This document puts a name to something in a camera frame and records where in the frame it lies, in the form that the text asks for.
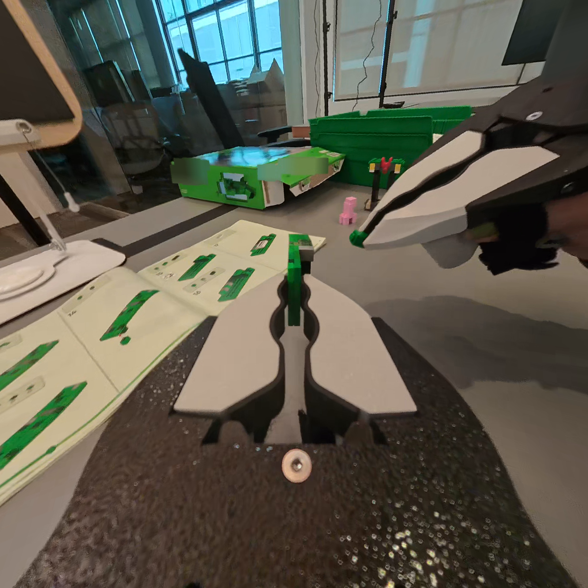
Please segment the mesh office chair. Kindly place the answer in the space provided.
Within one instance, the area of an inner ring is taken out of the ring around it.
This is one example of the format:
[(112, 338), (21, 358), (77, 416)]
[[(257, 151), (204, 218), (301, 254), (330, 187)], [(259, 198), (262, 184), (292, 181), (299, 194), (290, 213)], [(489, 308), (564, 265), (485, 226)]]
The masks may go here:
[(147, 102), (103, 107), (100, 122), (130, 187), (140, 193), (169, 167), (173, 155), (160, 134), (159, 117)]

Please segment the studio light on stand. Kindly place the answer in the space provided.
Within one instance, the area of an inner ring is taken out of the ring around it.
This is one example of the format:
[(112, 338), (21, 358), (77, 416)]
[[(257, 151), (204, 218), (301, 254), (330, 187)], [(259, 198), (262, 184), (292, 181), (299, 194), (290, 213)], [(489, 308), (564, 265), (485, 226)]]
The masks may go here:
[(387, 80), (387, 70), (388, 64), (390, 59), (390, 49), (392, 43), (392, 29), (394, 20), (397, 18), (398, 12), (395, 9), (396, 1), (388, 1), (387, 5), (387, 15), (386, 15), (386, 27), (385, 27), (385, 37), (384, 37), (384, 44), (383, 44), (383, 53), (382, 53), (382, 65), (380, 71), (380, 82), (379, 82), (379, 92), (378, 92), (378, 108), (386, 108), (385, 107), (385, 94), (386, 94), (386, 80)]
[(334, 94), (334, 9), (336, 1), (320, 1), (320, 116), (333, 114)]

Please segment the brick instruction booklet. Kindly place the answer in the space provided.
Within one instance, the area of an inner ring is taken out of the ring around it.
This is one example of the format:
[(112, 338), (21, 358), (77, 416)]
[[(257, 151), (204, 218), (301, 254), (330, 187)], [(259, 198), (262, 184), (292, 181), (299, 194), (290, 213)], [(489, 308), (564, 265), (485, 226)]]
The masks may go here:
[(111, 269), (1, 338), (1, 504), (106, 422), (205, 319), (284, 277), (294, 234), (239, 220), (138, 273)]

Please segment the green brick assembly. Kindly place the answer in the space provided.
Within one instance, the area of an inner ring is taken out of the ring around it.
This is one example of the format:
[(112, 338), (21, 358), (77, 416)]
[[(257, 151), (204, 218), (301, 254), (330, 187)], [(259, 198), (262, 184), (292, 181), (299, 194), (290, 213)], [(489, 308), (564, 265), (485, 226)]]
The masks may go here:
[(288, 325), (300, 325), (302, 277), (310, 273), (315, 249), (308, 234), (289, 234), (288, 245)]

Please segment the grey desk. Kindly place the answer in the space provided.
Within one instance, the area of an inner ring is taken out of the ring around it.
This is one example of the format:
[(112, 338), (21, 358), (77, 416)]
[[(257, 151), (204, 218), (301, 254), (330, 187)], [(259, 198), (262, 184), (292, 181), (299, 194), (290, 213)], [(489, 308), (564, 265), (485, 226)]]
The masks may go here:
[(384, 445), (202, 446), (169, 414), (196, 336), (110, 423), (1, 507), (1, 587), (587, 587), (587, 270), (491, 276), (419, 246), (360, 251), (326, 183), (266, 212), (177, 199), (80, 238), (129, 269), (239, 219), (324, 236), (313, 274), (387, 323), (419, 414)]

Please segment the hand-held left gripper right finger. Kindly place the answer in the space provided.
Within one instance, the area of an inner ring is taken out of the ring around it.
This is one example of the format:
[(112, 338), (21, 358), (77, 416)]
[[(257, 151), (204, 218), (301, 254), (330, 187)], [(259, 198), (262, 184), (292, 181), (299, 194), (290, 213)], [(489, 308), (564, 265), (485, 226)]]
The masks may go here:
[(417, 406), (376, 323), (355, 301), (309, 274), (302, 279), (301, 310), (307, 339), (303, 442), (385, 442), (377, 421), (413, 416)]

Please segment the black green brick stand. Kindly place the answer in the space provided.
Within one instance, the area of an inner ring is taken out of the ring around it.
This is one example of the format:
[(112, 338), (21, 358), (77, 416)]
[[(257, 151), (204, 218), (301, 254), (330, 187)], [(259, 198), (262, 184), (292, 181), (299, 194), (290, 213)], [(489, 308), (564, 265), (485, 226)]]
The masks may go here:
[(372, 158), (369, 161), (371, 174), (371, 196), (364, 203), (364, 210), (372, 211), (379, 202), (380, 182), (386, 178), (386, 189), (401, 176), (406, 169), (406, 161), (403, 158)]

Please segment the dark wall screen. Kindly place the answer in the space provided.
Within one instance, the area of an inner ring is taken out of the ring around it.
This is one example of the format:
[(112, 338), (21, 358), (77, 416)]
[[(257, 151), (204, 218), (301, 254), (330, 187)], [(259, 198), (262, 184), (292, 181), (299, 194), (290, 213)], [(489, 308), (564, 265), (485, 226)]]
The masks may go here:
[(544, 62), (565, 1), (523, 1), (502, 66)]

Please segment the green plastic crate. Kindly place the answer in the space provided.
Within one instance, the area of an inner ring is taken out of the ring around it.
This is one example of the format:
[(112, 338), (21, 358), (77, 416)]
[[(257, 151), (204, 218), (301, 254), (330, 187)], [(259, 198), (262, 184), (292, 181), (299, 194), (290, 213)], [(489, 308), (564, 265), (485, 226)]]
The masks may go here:
[(470, 106), (376, 109), (309, 120), (311, 145), (345, 155), (338, 183), (370, 187), (369, 161), (403, 159), (408, 167), (434, 142), (434, 137), (471, 117)]

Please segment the white desk lamp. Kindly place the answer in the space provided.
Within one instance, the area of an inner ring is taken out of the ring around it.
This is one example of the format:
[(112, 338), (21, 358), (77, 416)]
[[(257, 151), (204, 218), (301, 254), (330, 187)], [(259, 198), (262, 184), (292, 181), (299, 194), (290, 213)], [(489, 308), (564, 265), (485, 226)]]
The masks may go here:
[(1, 212), (47, 247), (1, 268), (2, 326), (126, 261), (108, 241), (65, 242), (46, 212), (50, 188), (30, 152), (81, 128), (79, 101), (33, 20), (20, 1), (1, 1)]

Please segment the person's right hand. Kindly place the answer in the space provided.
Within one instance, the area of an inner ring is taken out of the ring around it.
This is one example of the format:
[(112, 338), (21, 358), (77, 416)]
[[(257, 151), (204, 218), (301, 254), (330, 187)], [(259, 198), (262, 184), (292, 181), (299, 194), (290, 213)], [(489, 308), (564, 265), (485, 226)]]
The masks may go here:
[(587, 193), (501, 209), (465, 236), (480, 246), (479, 259), (493, 275), (553, 268), (560, 251), (587, 268)]

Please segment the black high-back chair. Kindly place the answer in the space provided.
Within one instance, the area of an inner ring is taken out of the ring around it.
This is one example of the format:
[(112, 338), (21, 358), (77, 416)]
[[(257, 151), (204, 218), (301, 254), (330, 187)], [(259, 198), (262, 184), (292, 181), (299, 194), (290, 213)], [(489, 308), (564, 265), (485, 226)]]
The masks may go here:
[(231, 149), (245, 146), (244, 138), (218, 90), (209, 64), (195, 59), (183, 49), (179, 48), (177, 53), (187, 74), (188, 87), (202, 104), (223, 147)]

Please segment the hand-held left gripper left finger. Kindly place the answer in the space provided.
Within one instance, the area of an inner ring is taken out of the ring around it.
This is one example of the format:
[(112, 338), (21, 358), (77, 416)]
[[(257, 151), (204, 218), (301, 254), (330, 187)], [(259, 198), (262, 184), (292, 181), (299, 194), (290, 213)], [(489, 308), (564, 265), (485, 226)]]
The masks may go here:
[(285, 402), (285, 275), (240, 295), (211, 322), (175, 413), (235, 421), (262, 443)]

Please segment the green toy box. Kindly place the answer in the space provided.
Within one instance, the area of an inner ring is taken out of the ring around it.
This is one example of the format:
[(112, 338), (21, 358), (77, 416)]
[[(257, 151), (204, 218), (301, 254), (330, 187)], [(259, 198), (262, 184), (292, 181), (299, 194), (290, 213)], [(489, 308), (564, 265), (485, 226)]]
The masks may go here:
[(331, 179), (345, 158), (317, 146), (239, 146), (176, 158), (171, 178), (183, 197), (266, 210)]

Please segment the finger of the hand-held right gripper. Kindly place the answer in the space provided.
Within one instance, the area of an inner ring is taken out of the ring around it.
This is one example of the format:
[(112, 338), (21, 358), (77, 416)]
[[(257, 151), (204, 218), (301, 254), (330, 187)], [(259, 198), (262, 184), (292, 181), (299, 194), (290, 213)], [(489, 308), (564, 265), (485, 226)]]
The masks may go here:
[(484, 133), (475, 130), (466, 130), (453, 138), (442, 136), (393, 183), (366, 222), (378, 223), (387, 212), (405, 207), (430, 189), (452, 180), (481, 153), (485, 142)]
[(542, 147), (500, 149), (469, 164), (454, 180), (384, 213), (362, 242), (365, 249), (426, 243), (467, 228), (467, 205), (556, 160)]

